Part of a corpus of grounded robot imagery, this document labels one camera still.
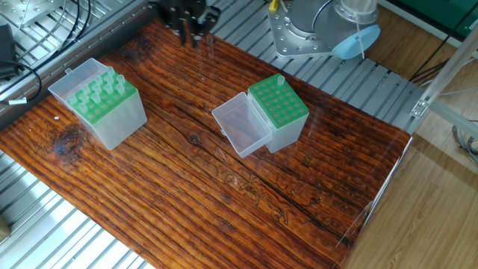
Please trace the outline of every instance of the blue component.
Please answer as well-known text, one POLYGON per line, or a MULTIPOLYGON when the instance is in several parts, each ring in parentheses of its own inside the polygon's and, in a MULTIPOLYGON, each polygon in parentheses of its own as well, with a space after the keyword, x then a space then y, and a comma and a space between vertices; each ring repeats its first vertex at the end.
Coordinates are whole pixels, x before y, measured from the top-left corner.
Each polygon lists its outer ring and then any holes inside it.
MULTIPOLYGON (((365 29, 360 30, 361 41, 364 45, 364 50, 368 49, 379 38, 380 27, 378 25, 372 25, 365 29)), ((359 33, 355 33, 353 36, 348 37, 342 41, 332 50, 338 57, 348 60, 361 54, 359 33)))

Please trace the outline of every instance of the black wire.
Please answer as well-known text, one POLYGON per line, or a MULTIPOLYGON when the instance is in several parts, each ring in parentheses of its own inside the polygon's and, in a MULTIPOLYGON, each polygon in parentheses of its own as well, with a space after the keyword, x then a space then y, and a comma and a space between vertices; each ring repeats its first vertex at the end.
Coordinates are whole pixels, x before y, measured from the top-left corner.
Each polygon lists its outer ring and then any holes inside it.
POLYGON ((88 14, 87 14, 87 19, 84 21, 84 25, 83 25, 83 28, 80 30, 80 33, 78 34, 78 36, 76 36, 75 38, 75 42, 78 41, 78 39, 81 38, 81 36, 83 35, 84 31, 87 29, 87 26, 88 26, 88 22, 90 21, 90 15, 91 15, 91 0, 88 0, 88 14))
MULTIPOLYGON (((78 27, 78 21, 79 21, 79 18, 80 18, 80 2, 79 2, 79 0, 77 1, 77 7, 78 7, 78 8, 77 8, 77 11, 78 11, 78 12, 77 12, 77 16, 76 16, 76 19, 75 19, 75 24, 73 25, 72 30, 71 30, 70 33, 68 34, 68 37, 67 37, 67 38, 65 39, 65 41, 63 42, 63 45, 64 45, 64 44, 66 43, 66 41, 68 41, 68 39, 73 35, 75 28, 78 27)), ((32 99, 38 97, 38 95, 40 94, 40 91, 41 91, 41 87, 42 87, 42 85, 41 85, 41 79, 40 79, 40 77, 38 76, 38 74, 36 73, 36 71, 38 71, 38 69, 40 69, 41 67, 43 67, 46 63, 48 63, 48 62, 49 62, 50 60, 52 60, 53 58, 56 58, 62 51, 68 49, 70 46, 72 46, 74 43, 76 43, 76 42, 78 41, 78 39, 83 35, 84 31, 86 30, 86 27, 87 27, 87 25, 88 25, 88 22, 90 21, 90 15, 91 15, 91 0, 88 0, 88 14, 87 14, 87 19, 86 19, 86 21, 85 21, 85 23, 84 23, 83 28, 80 30, 80 32, 78 33, 78 35, 76 36, 76 38, 75 38, 71 43, 69 43, 66 47, 63 47, 63 45, 62 45, 60 49, 58 49, 52 56, 50 56, 50 58, 49 58, 48 60, 44 61, 44 62, 43 62, 41 65, 39 65, 38 67, 35 67, 34 69, 32 69, 32 68, 30 68, 30 67, 27 67, 27 66, 24 65, 24 64, 21 64, 21 63, 2 61, 2 62, 4 62, 4 63, 6 63, 6 64, 15 64, 15 65, 22 66, 22 67, 24 67, 24 68, 30 70, 30 72, 33 72, 33 74, 37 77, 37 79, 38 79, 39 82, 40 82, 40 87, 39 87, 39 90, 38 90, 37 94, 35 94, 35 95, 32 97, 32 99)), ((17 83, 19 83, 21 80, 27 78, 29 75, 30 75, 30 73, 24 75, 23 77, 21 77, 21 79, 15 81, 12 85, 10 85, 10 86, 7 87, 5 90, 3 90, 2 92, 0 92, 0 95, 2 95, 3 93, 6 93, 9 89, 11 89, 12 87, 14 87, 14 86, 15 86, 17 83)), ((0 104, 2 104, 2 105, 9 105, 8 101, 0 101, 0 104)))
POLYGON ((426 76, 424 76, 424 77, 422 77, 422 78, 419 78, 419 79, 413 81, 413 83, 414 83, 414 84, 422 84, 422 83, 424 83, 424 82, 426 82, 426 81, 429 81, 430 79, 433 79, 434 77, 436 77, 436 76, 440 73, 440 70, 441 70, 441 68, 440 68, 440 69, 436 69, 434 72, 431 72, 430 74, 428 74, 428 75, 426 75, 426 76))
MULTIPOLYGON (((35 70, 33 70, 31 67, 29 67, 28 65, 26 64, 21 64, 21 63, 18 63, 18 62, 14 62, 14 61, 3 61, 3 60, 0 60, 0 63, 5 63, 5 64, 13 64, 13 65, 17 65, 19 67, 23 67, 27 70, 29 70, 32 74, 34 74, 36 77, 37 77, 37 80, 38 80, 38 90, 37 92, 31 96, 31 97, 28 97, 27 98, 27 102, 30 102, 31 100, 37 98, 39 95, 40 95, 40 92, 42 91, 42 79, 40 78, 40 76, 38 75, 37 72, 35 72, 35 70)), ((8 101, 0 101, 0 104, 2 105, 9 105, 10 103, 8 101)))
POLYGON ((75 19, 75 23, 73 23, 72 30, 69 32, 68 36, 66 37, 65 41, 63 42, 63 45, 61 45, 61 48, 63 48, 65 46, 66 42, 68 42, 68 40, 73 36, 73 34, 75 33, 75 29, 78 27, 79 22, 80 22, 80 0, 76 0, 76 19, 75 19))
POLYGON ((434 66, 430 69, 427 69, 426 72, 425 71, 423 72, 423 75, 421 75, 421 76, 415 78, 414 80, 412 80, 412 83, 417 84, 417 83, 421 83, 421 82, 428 81, 428 80, 432 79, 433 77, 435 77, 441 71, 441 69, 443 69, 443 67, 445 66, 446 63, 447 63, 447 60, 445 62, 437 64, 436 66, 434 66))
POLYGON ((438 53, 438 51, 445 45, 445 43, 450 39, 451 34, 453 34, 458 27, 470 16, 470 14, 478 7, 478 2, 460 19, 460 21, 456 24, 455 28, 452 29, 450 34, 447 35, 447 37, 441 42, 440 46, 436 48, 436 50, 426 59, 426 61, 421 65, 420 68, 418 68, 417 72, 413 74, 413 76, 410 78, 410 81, 417 78, 418 73, 432 60, 432 58, 438 53))
POLYGON ((429 75, 431 72, 434 72, 436 70, 441 70, 445 66, 445 64, 447 64, 448 61, 449 61, 449 59, 447 59, 445 61, 442 61, 441 63, 439 63, 439 64, 437 64, 433 67, 430 67, 429 69, 426 69, 425 71, 420 72, 417 75, 417 77, 415 78, 415 81, 418 81, 418 80, 422 79, 423 76, 429 75))
POLYGON ((317 14, 315 14, 315 18, 314 18, 314 21, 312 21, 312 25, 315 25, 315 22, 317 21, 317 18, 319 17, 319 15, 322 13, 322 11, 324 9, 326 9, 326 6, 329 5, 330 3, 332 3, 334 0, 328 0, 325 4, 322 5, 322 7, 320 7, 319 11, 317 12, 317 14))

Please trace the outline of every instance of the wooden tabletop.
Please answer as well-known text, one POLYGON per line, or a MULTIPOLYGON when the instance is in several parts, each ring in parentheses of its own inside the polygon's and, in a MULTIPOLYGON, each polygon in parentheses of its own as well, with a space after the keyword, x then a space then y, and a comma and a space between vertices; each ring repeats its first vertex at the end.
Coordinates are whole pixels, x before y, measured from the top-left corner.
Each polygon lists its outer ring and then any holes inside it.
POLYGON ((217 38, 178 42, 152 22, 101 59, 148 117, 116 149, 53 96, 0 149, 156 267, 338 267, 410 135, 284 74, 310 110, 299 140, 240 158, 211 111, 280 71, 217 38))

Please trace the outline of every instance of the silver mounting plate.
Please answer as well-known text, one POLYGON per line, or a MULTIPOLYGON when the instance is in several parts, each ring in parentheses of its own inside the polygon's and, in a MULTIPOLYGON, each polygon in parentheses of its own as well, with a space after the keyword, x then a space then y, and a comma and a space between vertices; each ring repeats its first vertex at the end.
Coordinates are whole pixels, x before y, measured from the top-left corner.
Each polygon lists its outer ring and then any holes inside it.
POLYGON ((429 106, 430 106, 430 103, 427 102, 426 100, 424 99, 418 100, 417 104, 413 107, 412 111, 410 112, 410 116, 421 119, 421 117, 423 117, 426 111, 428 110, 429 106))
POLYGON ((64 0, 0 0, 0 15, 22 28, 34 24, 46 14, 59 8, 64 0))
POLYGON ((289 31, 291 23, 281 5, 276 11, 269 10, 269 21, 278 56, 284 58, 310 58, 334 55, 321 40, 306 40, 289 31))

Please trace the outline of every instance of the clear plastic box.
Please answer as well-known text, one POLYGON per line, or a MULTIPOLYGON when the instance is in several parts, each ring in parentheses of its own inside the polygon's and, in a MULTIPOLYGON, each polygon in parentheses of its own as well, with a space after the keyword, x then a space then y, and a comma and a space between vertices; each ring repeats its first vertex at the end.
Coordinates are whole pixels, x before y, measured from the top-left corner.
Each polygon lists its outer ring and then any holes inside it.
POLYGON ((241 158, 272 140, 272 131, 245 93, 214 109, 212 115, 241 158))
POLYGON ((138 130, 147 118, 137 88, 95 59, 85 61, 49 87, 108 150, 138 130))
POLYGON ((299 139, 308 109, 280 74, 239 93, 212 114, 241 158, 263 145, 274 153, 299 139))

